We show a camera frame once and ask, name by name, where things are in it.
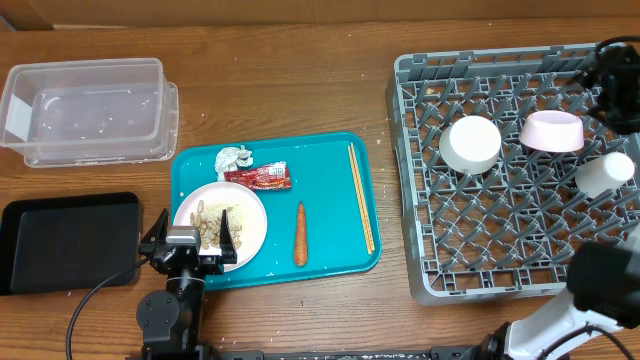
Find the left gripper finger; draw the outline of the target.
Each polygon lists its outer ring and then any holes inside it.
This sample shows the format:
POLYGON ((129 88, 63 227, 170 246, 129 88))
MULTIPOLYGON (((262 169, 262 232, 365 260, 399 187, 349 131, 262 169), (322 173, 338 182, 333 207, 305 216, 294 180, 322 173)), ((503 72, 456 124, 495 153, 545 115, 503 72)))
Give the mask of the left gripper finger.
POLYGON ((219 246, 223 253, 234 253, 235 247, 233 244, 233 238, 231 235, 231 231, 229 229, 229 223, 227 218, 227 211, 222 211, 222 216, 220 220, 220 231, 219 231, 219 246))
POLYGON ((168 227, 169 211, 164 208, 154 225, 142 237, 141 244, 155 245, 156 243, 164 243, 166 241, 168 227))

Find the pink bowl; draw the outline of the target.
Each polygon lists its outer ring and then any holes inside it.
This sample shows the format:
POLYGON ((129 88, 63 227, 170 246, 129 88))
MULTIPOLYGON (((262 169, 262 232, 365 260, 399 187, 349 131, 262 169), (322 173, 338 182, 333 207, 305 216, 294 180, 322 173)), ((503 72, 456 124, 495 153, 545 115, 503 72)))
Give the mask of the pink bowl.
POLYGON ((529 148, 545 152, 575 152, 584 146, 583 123, 571 113, 537 111, 526 118, 519 140, 529 148))

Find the white cup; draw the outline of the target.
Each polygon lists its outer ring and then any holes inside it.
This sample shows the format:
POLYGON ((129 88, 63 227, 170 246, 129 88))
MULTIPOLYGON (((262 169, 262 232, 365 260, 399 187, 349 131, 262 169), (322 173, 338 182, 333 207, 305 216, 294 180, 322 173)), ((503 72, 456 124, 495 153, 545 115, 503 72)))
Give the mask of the white cup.
POLYGON ((581 192, 596 198, 621 187, 634 176, 635 169, 635 163, 628 155, 612 152, 582 164, 575 182, 581 192))

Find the white bowl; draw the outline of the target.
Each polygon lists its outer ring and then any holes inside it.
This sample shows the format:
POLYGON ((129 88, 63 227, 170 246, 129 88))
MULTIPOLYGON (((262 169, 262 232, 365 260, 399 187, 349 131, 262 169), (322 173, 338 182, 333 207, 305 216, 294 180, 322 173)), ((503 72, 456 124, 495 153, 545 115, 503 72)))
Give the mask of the white bowl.
POLYGON ((494 123, 481 116, 466 116, 443 131, 439 152, 451 169, 476 175, 496 164, 501 145, 501 135, 494 123))

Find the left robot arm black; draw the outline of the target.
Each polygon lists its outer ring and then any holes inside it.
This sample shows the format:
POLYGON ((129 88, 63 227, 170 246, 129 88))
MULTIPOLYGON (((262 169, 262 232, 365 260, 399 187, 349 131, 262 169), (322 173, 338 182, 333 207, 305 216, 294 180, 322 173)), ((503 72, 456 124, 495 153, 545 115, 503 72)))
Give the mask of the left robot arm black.
POLYGON ((221 212, 218 255, 201 255, 199 231, 192 226, 171 226, 163 210, 138 245, 138 253, 167 277, 164 290, 147 294, 136 319, 143 332, 144 359, 218 359, 212 345, 199 340, 206 278, 222 275, 226 264, 237 262, 227 219, 221 212))

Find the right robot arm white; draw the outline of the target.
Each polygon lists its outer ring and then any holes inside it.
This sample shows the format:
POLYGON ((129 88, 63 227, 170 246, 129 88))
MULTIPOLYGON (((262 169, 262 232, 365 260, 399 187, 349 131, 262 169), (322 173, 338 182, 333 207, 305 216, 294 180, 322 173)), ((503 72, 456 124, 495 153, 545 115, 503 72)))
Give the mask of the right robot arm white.
MULTIPOLYGON (((607 39, 595 47, 595 63, 574 77, 583 88, 603 89, 589 115, 617 135, 639 132, 638 36, 607 39)), ((602 335, 631 359, 614 336, 639 326, 639 229, 622 248, 580 247, 569 265, 567 287, 529 317, 506 322, 468 349, 463 359, 561 359, 602 335)))

